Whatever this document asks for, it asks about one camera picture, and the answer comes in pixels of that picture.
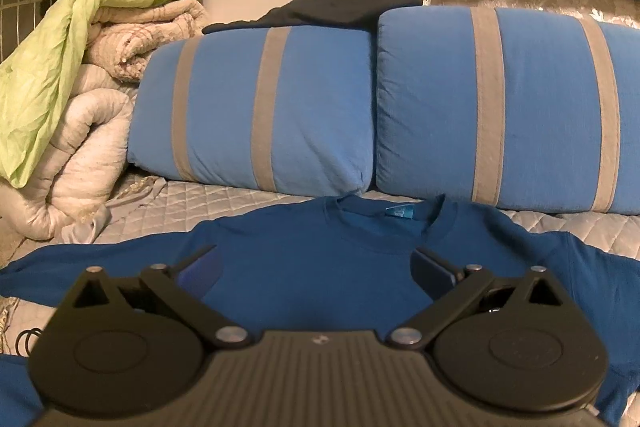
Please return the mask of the dark blue sweatshirt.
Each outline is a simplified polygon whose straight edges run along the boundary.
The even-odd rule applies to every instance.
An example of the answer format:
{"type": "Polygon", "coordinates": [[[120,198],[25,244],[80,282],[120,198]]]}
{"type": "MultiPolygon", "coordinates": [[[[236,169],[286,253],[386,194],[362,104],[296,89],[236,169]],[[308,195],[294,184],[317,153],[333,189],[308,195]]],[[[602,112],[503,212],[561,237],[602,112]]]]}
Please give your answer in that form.
{"type": "Polygon", "coordinates": [[[204,303],[253,334],[372,329],[386,335],[430,304],[410,275],[418,247],[499,277],[520,277],[533,265],[548,268],[608,350],[597,408],[609,424],[620,422],[639,388],[638,262],[570,233],[529,232],[495,208],[446,196],[408,205],[352,195],[316,198],[204,221],[186,233],[46,246],[2,270],[1,292],[56,307],[90,265],[132,277],[205,248],[220,257],[221,269],[204,303]]]}

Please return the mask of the grey quilted bed cover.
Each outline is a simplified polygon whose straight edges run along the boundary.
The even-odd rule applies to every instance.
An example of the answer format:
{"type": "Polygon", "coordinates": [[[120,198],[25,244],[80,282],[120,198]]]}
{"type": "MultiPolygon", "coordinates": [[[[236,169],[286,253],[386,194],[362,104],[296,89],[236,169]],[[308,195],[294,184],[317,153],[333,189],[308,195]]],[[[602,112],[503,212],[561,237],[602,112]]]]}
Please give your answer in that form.
{"type": "MultiPolygon", "coordinates": [[[[297,204],[302,196],[281,195],[188,182],[150,181],[134,195],[134,210],[114,216],[96,236],[98,244],[115,244],[156,233],[189,232],[202,221],[241,216],[274,205],[297,204]]],[[[506,210],[530,233],[567,232],[610,255],[639,259],[639,218],[615,213],[580,212],[552,216],[532,210],[506,210]]],[[[15,339],[27,327],[41,327],[52,311],[11,297],[1,287],[1,352],[13,355],[15,339]]]]}

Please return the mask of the light grey cloth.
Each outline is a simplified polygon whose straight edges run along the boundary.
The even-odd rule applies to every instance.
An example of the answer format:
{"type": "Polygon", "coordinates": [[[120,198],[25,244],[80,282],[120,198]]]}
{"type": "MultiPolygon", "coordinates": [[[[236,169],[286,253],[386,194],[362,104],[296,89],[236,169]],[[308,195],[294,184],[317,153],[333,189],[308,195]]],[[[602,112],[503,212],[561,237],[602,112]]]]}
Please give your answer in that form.
{"type": "Polygon", "coordinates": [[[71,225],[65,225],[58,239],[62,244],[94,243],[107,225],[125,219],[134,210],[153,202],[166,184],[167,180],[161,176],[127,178],[119,184],[111,199],[85,213],[71,225]]]}

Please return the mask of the white folded quilt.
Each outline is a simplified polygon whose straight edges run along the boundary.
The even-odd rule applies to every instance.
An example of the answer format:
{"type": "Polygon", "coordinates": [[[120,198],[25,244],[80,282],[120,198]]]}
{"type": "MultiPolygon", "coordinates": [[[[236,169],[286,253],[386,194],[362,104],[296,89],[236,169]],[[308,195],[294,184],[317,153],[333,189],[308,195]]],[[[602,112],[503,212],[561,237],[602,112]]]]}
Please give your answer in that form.
{"type": "Polygon", "coordinates": [[[89,29],[70,101],[23,188],[1,184],[1,216],[28,239],[59,236],[112,198],[126,165],[134,99],[154,50],[201,35],[198,0],[149,9],[100,9],[89,29]]]}

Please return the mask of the right blue striped pillow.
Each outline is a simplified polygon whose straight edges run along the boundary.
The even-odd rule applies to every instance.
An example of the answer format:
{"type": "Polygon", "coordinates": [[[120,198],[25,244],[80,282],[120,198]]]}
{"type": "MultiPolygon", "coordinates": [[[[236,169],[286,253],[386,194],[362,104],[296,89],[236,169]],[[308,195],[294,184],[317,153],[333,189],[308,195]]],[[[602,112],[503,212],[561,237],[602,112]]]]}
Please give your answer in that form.
{"type": "Polygon", "coordinates": [[[378,21],[376,186],[504,209],[639,210],[639,33],[544,11],[378,21]]]}

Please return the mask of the blue striped pillow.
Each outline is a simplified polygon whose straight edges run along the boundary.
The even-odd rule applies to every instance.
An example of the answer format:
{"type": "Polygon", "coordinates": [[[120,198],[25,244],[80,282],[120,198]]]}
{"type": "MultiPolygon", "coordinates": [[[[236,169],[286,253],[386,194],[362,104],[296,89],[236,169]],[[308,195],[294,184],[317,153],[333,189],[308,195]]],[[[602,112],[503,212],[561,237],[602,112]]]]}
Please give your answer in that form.
{"type": "Polygon", "coordinates": [[[639,33],[544,11],[378,21],[376,186],[504,209],[639,210],[639,33]]]}
{"type": "Polygon", "coordinates": [[[166,44],[144,71],[131,164],[164,178],[299,196],[367,190],[372,36],[238,29],[166,44]]]}

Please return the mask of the left blue striped pillow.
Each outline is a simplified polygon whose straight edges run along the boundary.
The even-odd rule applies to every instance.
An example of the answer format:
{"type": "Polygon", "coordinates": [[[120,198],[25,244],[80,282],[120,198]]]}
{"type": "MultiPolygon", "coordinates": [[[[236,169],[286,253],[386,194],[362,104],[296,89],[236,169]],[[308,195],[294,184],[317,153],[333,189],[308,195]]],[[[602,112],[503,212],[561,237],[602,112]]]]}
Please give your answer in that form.
{"type": "Polygon", "coordinates": [[[299,196],[367,190],[372,36],[238,29],[166,44],[144,71],[131,164],[164,178],[299,196]]]}

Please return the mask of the light green sheet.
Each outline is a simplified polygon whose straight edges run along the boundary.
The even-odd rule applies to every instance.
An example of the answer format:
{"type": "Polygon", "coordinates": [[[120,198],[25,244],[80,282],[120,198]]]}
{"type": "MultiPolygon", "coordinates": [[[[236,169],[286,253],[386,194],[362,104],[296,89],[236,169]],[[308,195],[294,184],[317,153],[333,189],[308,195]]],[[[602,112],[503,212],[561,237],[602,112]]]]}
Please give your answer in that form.
{"type": "Polygon", "coordinates": [[[58,127],[100,9],[149,9],[176,0],[58,0],[1,62],[1,178],[26,185],[58,127]]]}

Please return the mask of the black garment on pillows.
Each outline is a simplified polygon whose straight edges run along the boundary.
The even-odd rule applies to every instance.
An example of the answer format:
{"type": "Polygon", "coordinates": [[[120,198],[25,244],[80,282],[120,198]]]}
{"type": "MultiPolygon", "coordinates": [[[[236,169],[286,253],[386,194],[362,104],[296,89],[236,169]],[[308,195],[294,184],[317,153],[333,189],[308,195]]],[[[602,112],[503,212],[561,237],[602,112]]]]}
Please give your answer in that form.
{"type": "Polygon", "coordinates": [[[386,11],[422,6],[423,0],[292,0],[273,8],[258,20],[214,23],[204,35],[231,29],[286,26],[320,26],[376,31],[378,19],[386,11]]]}

